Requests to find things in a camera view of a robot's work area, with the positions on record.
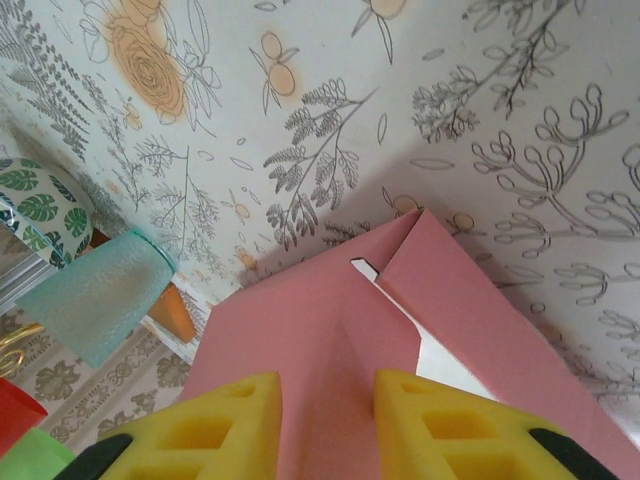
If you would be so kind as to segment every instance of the pink cardboard box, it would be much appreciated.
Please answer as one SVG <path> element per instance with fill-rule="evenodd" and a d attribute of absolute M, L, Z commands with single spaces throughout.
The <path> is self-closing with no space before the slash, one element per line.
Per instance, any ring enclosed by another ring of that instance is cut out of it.
<path fill-rule="evenodd" d="M 217 305 L 182 399 L 278 371 L 281 480 L 381 479 L 373 420 L 379 368 L 416 372 L 413 323 L 351 260 L 500 401 L 564 428 L 622 480 L 640 452 L 546 340 L 428 212 L 407 214 Z"/>

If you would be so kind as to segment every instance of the orange fruit drawing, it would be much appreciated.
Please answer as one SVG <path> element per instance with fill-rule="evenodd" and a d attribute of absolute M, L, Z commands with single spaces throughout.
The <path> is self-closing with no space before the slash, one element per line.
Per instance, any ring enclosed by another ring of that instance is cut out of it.
<path fill-rule="evenodd" d="M 269 83 L 278 95 L 288 97 L 296 89 L 296 81 L 289 67 L 275 63 L 269 69 Z"/>
<path fill-rule="evenodd" d="M 407 0 L 371 0 L 373 13 L 384 19 L 395 18 L 404 8 Z"/>

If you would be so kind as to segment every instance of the wallpaper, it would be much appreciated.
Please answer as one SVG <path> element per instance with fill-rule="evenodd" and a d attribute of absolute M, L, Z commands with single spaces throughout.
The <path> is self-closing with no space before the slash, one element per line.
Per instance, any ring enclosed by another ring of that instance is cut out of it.
<path fill-rule="evenodd" d="M 0 316 L 0 337 L 32 322 L 14 308 Z M 47 410 L 38 428 L 75 454 L 112 428 L 173 404 L 190 368 L 144 328 L 131 332 L 98 370 L 46 330 L 15 345 L 25 359 L 8 380 Z"/>
<path fill-rule="evenodd" d="M 428 208 L 640 429 L 637 1 L 0 0 L 0 17 L 5 150 L 55 159 L 105 233 L 148 231 L 211 304 Z"/>

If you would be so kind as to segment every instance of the yellow sponge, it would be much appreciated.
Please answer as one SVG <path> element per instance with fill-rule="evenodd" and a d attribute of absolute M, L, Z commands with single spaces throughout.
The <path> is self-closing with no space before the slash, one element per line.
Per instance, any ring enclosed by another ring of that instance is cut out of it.
<path fill-rule="evenodd" d="M 405 372 L 379 370 L 374 408 L 384 480 L 575 480 L 530 435 L 553 424 Z"/>
<path fill-rule="evenodd" d="M 100 480 L 275 480 L 280 377 L 217 388 L 111 430 L 133 442 Z"/>

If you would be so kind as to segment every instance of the gold hook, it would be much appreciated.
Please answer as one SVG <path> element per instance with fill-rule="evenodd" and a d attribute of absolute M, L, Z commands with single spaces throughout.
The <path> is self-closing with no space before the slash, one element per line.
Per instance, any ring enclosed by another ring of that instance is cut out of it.
<path fill-rule="evenodd" d="M 24 350 L 16 349 L 5 353 L 2 353 L 2 350 L 8 348 L 17 341 L 31 335 L 35 335 L 42 330 L 44 330 L 42 325 L 39 323 L 32 323 L 31 325 L 18 328 L 17 330 L 5 335 L 3 338 L 0 338 L 0 378 L 10 375 L 22 364 L 25 358 Z"/>

